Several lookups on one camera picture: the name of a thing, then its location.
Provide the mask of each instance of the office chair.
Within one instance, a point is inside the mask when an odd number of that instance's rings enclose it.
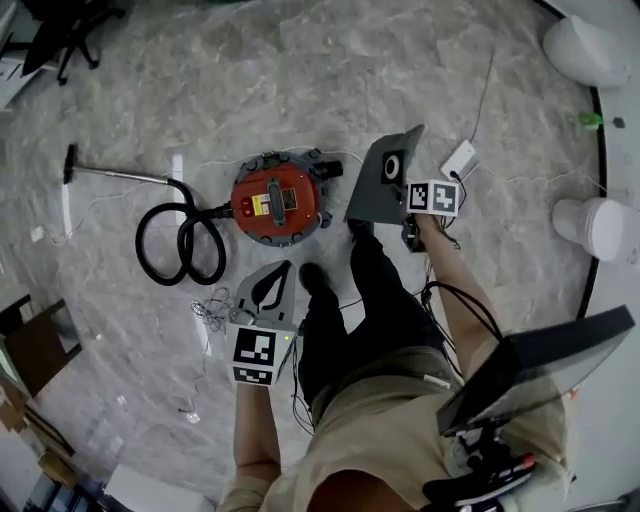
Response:
[[[42,18],[42,25],[29,44],[22,75],[33,73],[64,48],[57,76],[60,85],[67,83],[67,77],[63,75],[76,48],[89,64],[89,69],[98,67],[100,62],[91,58],[87,48],[87,36],[109,18],[123,18],[126,14],[123,9],[111,7],[107,0],[45,0],[38,4],[37,11],[34,9],[36,3],[29,0],[26,5],[35,18]]]

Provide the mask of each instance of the black cable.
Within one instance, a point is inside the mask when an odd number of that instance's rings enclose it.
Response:
[[[423,307],[425,304],[429,303],[431,299],[431,289],[432,288],[443,288],[451,293],[454,297],[456,297],[477,319],[484,327],[500,342],[504,341],[504,337],[502,336],[502,332],[500,331],[500,327],[498,327],[497,322],[493,318],[493,315],[489,312],[489,310],[475,297],[469,295],[467,292],[461,290],[460,288],[456,288],[455,286],[441,283],[439,281],[431,281],[426,284],[424,290],[421,295],[421,302]],[[473,302],[487,317],[487,320],[482,318],[473,307],[469,305],[467,299]]]
[[[313,420],[311,418],[311,415],[309,414],[309,410],[305,407],[305,411],[307,413],[307,419],[309,420],[309,421],[306,421],[304,418],[300,416],[300,413],[298,413],[298,409],[296,407],[298,404],[298,401],[300,401],[303,406],[306,405],[304,403],[304,400],[302,400],[302,398],[298,396],[298,340],[296,339],[293,340],[292,355],[293,355],[293,395],[291,395],[291,398],[293,400],[291,403],[291,409],[293,411],[293,418],[296,420],[298,425],[300,425],[300,428],[302,428],[302,430],[304,430],[307,434],[312,436],[313,433],[307,428],[307,426],[309,426],[310,428],[313,428]]]

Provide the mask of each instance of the white cable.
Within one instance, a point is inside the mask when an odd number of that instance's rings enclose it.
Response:
[[[167,172],[164,173],[162,175],[162,177],[167,176],[171,173]],[[73,226],[73,228],[71,228],[71,230],[66,234],[66,236],[63,237],[63,240],[61,242],[56,242],[53,237],[49,234],[49,232],[43,228],[45,235],[47,235],[47,238],[49,239],[49,241],[53,244],[53,245],[64,245],[69,241],[69,238],[71,238],[71,235],[73,234],[74,231],[76,231],[84,222],[84,220],[87,218],[87,215],[89,214],[89,212],[91,211],[91,209],[93,208],[93,206],[101,201],[106,201],[107,199],[124,199],[125,197],[127,197],[131,192],[133,192],[135,189],[137,189],[138,187],[141,187],[142,185],[154,185],[154,183],[138,183],[137,185],[134,185],[133,187],[131,187],[130,189],[126,190],[125,192],[123,192],[122,194],[116,194],[116,195],[112,195],[112,196],[101,196],[101,197],[96,197],[93,201],[91,201],[89,203],[89,206],[87,207],[87,209],[85,210],[84,214],[82,215],[82,217],[80,217],[80,220],[76,223],[75,226]]]
[[[314,148],[313,146],[292,146],[290,148],[286,148],[286,149],[281,149],[281,152],[287,152],[287,151],[294,151],[296,149],[317,149]],[[358,162],[360,163],[364,163],[362,161],[362,158],[360,158],[358,155],[356,155],[355,153],[352,153],[351,151],[341,151],[341,150],[336,150],[336,151],[324,151],[322,149],[319,149],[318,151],[320,151],[320,153],[323,153],[325,155],[348,155],[352,158],[355,158]],[[209,165],[230,165],[230,164],[235,164],[238,162],[243,162],[246,160],[251,160],[252,158],[256,158],[259,156],[262,156],[264,153],[256,153],[253,155],[247,155],[247,156],[243,156],[242,158],[238,158],[236,160],[210,160],[209,162],[205,162],[203,164],[200,164],[196,167],[196,169],[202,169],[203,167],[208,167]]]
[[[586,179],[587,181],[591,182],[596,187],[598,187],[598,188],[604,190],[605,192],[607,192],[607,189],[605,187],[603,187],[597,181],[591,179],[589,176],[584,174],[580,169],[575,169],[573,171],[565,172],[564,174],[559,174],[558,176],[554,176],[553,178],[546,178],[544,176],[536,176],[534,178],[529,178],[528,176],[515,176],[513,178],[503,178],[499,174],[496,174],[494,171],[492,171],[491,169],[486,167],[484,164],[478,164],[476,167],[478,167],[478,166],[482,167],[489,174],[493,175],[495,178],[497,178],[500,181],[503,181],[504,183],[513,183],[515,181],[528,181],[528,182],[543,181],[543,182],[549,184],[549,183],[553,183],[556,180],[559,180],[560,178],[566,178],[567,176],[571,176],[573,174],[581,174],[584,179]],[[467,174],[467,176],[465,176],[465,180],[470,175],[471,175],[471,173]]]

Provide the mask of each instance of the wrist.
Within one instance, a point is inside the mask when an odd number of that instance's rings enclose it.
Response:
[[[424,233],[425,235],[431,235],[440,232],[436,225],[437,220],[433,215],[416,214],[415,220],[418,228],[420,228],[420,232]]]

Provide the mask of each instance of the black hose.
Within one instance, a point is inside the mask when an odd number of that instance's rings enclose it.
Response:
[[[218,282],[222,277],[222,274],[224,274],[224,270],[227,266],[227,253],[225,251],[224,242],[222,240],[222,237],[220,236],[220,232],[213,225],[210,219],[222,219],[231,217],[233,213],[231,205],[229,203],[226,203],[223,206],[213,208],[211,210],[198,210],[196,208],[195,201],[193,200],[191,192],[189,192],[189,189],[185,186],[184,183],[169,178],[167,180],[167,185],[177,188],[182,193],[182,195],[184,196],[184,203],[160,204],[158,206],[155,206],[154,208],[151,208],[151,210],[144,214],[144,216],[140,220],[140,224],[138,224],[135,241],[136,256],[138,257],[140,266],[142,267],[142,270],[144,270],[145,274],[147,274],[156,283],[163,286],[176,285],[180,281],[182,281],[184,276],[186,276],[187,274],[198,284],[205,286],[214,284]],[[153,219],[156,215],[168,211],[183,212],[187,217],[178,229],[177,244],[181,266],[178,270],[178,273],[173,277],[165,277],[156,269],[154,269],[149,263],[149,260],[147,259],[144,251],[144,234],[149,222],[151,222],[151,219]],[[198,222],[202,223],[205,229],[209,232],[218,250],[218,265],[215,272],[210,276],[201,274],[192,265],[193,229],[195,224],[197,224]]]

